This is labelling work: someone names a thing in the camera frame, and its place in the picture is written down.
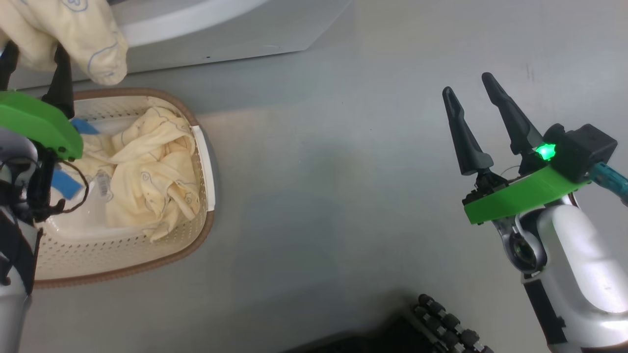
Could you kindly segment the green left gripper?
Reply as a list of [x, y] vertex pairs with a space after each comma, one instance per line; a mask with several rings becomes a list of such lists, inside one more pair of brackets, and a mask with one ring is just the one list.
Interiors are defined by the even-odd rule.
[[57, 45], [54, 52], [56, 70], [41, 100], [7, 90], [18, 60], [17, 45], [7, 42], [0, 55], [0, 126], [54, 150], [61, 159], [81, 159], [83, 139], [69, 120], [75, 116], [69, 54], [63, 45]]

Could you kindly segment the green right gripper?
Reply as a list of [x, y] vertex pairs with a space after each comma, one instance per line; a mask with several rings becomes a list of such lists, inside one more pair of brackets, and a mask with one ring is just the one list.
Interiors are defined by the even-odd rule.
[[[527, 155], [543, 143], [543, 137], [498, 83], [492, 73], [481, 76], [488, 97], [501, 115], [515, 155]], [[494, 165], [484, 153], [465, 121], [465, 112], [451, 87], [445, 87], [442, 97], [454, 150], [461, 175], [484, 174]], [[511, 185], [464, 205], [471, 224], [480, 224], [512, 217], [556, 201], [585, 187], [589, 181], [574, 183], [552, 167], [545, 167]]]

